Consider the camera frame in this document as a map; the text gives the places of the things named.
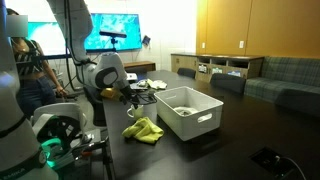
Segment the gray couch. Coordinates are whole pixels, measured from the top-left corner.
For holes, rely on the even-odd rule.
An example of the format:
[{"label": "gray couch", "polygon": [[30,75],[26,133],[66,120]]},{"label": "gray couch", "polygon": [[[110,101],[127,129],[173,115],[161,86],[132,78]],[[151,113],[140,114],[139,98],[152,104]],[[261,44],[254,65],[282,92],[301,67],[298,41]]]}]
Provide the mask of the gray couch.
[{"label": "gray couch", "polygon": [[244,94],[269,102],[288,89],[320,94],[320,59],[265,57],[260,74],[247,79]]}]

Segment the yellow cloth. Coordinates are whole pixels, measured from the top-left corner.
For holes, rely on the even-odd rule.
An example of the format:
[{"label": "yellow cloth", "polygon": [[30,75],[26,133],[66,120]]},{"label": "yellow cloth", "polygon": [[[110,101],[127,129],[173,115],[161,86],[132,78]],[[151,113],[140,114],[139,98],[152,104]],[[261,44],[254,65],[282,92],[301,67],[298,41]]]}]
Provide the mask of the yellow cloth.
[{"label": "yellow cloth", "polygon": [[148,117],[140,118],[126,128],[122,135],[126,138],[134,137],[139,141],[154,144],[163,135],[163,130],[153,124]]}]

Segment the wall-mounted tv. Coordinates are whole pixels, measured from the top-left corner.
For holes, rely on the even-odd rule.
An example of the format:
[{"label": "wall-mounted tv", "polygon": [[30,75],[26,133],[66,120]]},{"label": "wall-mounted tv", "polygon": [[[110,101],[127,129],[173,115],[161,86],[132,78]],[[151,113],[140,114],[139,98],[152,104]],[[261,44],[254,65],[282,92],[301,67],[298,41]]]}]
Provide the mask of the wall-mounted tv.
[{"label": "wall-mounted tv", "polygon": [[[142,48],[138,14],[93,13],[91,18],[93,29],[84,44],[88,53],[113,48],[111,37],[101,36],[100,30],[118,31],[127,35],[126,38],[115,38],[117,51]],[[65,40],[57,22],[29,22],[27,38],[39,42],[45,55],[65,54]]]}]

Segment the chair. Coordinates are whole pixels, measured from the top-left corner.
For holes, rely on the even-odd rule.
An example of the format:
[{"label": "chair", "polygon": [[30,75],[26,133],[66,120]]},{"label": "chair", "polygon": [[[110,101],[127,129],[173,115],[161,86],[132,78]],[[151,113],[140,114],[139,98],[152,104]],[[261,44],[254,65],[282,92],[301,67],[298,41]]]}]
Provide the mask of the chair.
[{"label": "chair", "polygon": [[93,107],[93,124],[99,127],[107,126],[100,91],[90,86],[84,86],[83,91]]},{"label": "chair", "polygon": [[178,74],[182,75],[182,76],[187,76],[187,77],[190,77],[193,79],[195,79],[195,77],[196,77],[196,71],[193,69],[189,69],[189,68],[179,68]]},{"label": "chair", "polygon": [[147,68],[143,66],[132,66],[125,68],[127,73],[145,74],[147,73]]},{"label": "chair", "polygon": [[229,74],[215,73],[211,76],[210,84],[214,87],[221,87],[243,94],[246,79]]},{"label": "chair", "polygon": [[296,89],[284,89],[276,105],[320,117],[320,94]]}]

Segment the wall outlet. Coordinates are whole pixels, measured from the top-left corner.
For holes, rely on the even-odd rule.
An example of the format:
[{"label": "wall outlet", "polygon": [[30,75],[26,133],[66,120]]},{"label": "wall outlet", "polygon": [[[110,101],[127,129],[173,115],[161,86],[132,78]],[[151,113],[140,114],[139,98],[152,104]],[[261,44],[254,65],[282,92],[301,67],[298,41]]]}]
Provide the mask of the wall outlet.
[{"label": "wall outlet", "polygon": [[244,41],[240,41],[239,48],[243,48],[243,47],[244,47]]}]

